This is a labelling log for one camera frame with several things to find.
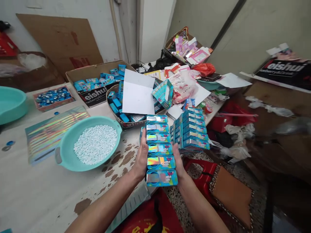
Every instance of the human hand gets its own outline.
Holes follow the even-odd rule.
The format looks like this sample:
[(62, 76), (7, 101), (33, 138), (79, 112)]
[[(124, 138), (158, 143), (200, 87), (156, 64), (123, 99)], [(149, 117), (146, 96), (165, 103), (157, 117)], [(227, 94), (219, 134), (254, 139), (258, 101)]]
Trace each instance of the human hand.
[(186, 172), (186, 170), (184, 168), (184, 165), (183, 165), (181, 157), (180, 157), (180, 153), (179, 153), (179, 149), (178, 149), (178, 144), (177, 143), (175, 143), (175, 144), (172, 143), (172, 146), (173, 146), (173, 155), (174, 155), (175, 162), (176, 162), (177, 177), (180, 180), (180, 179), (184, 178), (187, 175), (187, 172)]
[(146, 142), (146, 129), (143, 129), (142, 138), (140, 139), (140, 147), (137, 151), (135, 163), (131, 169), (134, 176), (141, 181), (147, 170), (147, 157), (149, 147)]

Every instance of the red box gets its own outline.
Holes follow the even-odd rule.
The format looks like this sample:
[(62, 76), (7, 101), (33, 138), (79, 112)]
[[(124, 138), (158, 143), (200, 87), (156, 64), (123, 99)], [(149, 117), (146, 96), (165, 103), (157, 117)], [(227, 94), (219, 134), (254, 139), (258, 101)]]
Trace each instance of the red box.
[(57, 107), (60, 107), (60, 106), (62, 106), (62, 105), (65, 105), (65, 104), (74, 102), (75, 99), (72, 97), (72, 94), (71, 94), (69, 88), (68, 88), (66, 85), (65, 85), (65, 86), (61, 86), (61, 87), (58, 87), (58, 88), (55, 88), (55, 89), (52, 89), (52, 90), (50, 90), (50, 91), (54, 91), (54, 90), (57, 90), (57, 89), (60, 89), (60, 88), (63, 88), (63, 87), (66, 87), (66, 88), (67, 88), (68, 92), (69, 92), (70, 95), (71, 95), (71, 98), (65, 99), (65, 100), (63, 100), (63, 101), (59, 101), (59, 102), (56, 102), (56, 103), (53, 103), (53, 104), (50, 104), (50, 105), (48, 105), (48, 106), (40, 107), (39, 103), (36, 102), (36, 98), (37, 98), (40, 94), (42, 94), (42, 93), (44, 93), (44, 92), (37, 93), (37, 94), (34, 94), (34, 95), (33, 95), (33, 100), (34, 100), (34, 102), (35, 102), (36, 108), (37, 108), (39, 111), (41, 111), (41, 112), (46, 112), (46, 111), (55, 109), (55, 108), (57, 108)]

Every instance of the table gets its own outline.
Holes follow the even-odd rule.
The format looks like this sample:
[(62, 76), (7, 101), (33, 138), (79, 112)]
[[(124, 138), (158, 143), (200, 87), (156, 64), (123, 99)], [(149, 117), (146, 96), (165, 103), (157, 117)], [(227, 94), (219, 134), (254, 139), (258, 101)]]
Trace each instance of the table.
[[(21, 119), (9, 123), (0, 134), (0, 147), (15, 141), (7, 151), (0, 151), (0, 231), (12, 228), (13, 232), (64, 232), (91, 202), (103, 195), (134, 164), (139, 147), (140, 127), (121, 134), (115, 156), (108, 163), (86, 172), (72, 172), (56, 164), (53, 156), (35, 166), (28, 164), (25, 128), (60, 113), (83, 105), (91, 116), (114, 119), (107, 103), (88, 108), (66, 84), (75, 102), (45, 113), (35, 108), (32, 94), (62, 85), (27, 93), (29, 112)], [(217, 113), (223, 102), (212, 106), (214, 111), (206, 124)]]

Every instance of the teal plastic bowl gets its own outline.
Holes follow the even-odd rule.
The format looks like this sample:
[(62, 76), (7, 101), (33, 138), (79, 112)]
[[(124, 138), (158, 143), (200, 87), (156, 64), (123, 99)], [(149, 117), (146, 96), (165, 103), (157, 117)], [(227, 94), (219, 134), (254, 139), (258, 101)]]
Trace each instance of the teal plastic bowl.
[(221, 84), (217, 82), (206, 82), (202, 80), (197, 80), (197, 81), (202, 87), (204, 87), (208, 91), (216, 90), (221, 86)]
[(23, 91), (0, 86), (0, 125), (17, 120), (27, 112), (26, 94)]
[[(115, 147), (110, 152), (110, 154), (104, 158), (102, 161), (93, 164), (87, 165), (82, 163), (74, 152), (74, 145), (79, 139), (80, 135), (83, 133), (84, 130), (90, 127), (94, 127), (96, 125), (108, 125), (114, 128), (117, 131), (118, 138)], [(84, 172), (91, 169), (94, 169), (104, 162), (106, 162), (116, 151), (119, 142), (120, 142), (120, 135), (122, 132), (122, 128), (120, 124), (105, 116), (92, 116), (85, 118), (77, 123), (75, 123), (63, 136), (61, 139), (59, 147), (55, 149), (55, 160), (56, 163), (62, 165), (63, 167), (67, 168), (68, 170), (74, 172)]]

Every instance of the holographic sticker sheet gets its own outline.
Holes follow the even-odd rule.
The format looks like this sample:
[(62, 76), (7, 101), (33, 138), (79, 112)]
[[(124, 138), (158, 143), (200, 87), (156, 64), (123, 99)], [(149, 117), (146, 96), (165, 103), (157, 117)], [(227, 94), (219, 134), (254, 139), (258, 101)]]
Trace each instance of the holographic sticker sheet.
[(28, 163), (35, 165), (54, 155), (64, 133), (78, 121), (89, 117), (83, 106), (75, 107), (25, 129)]

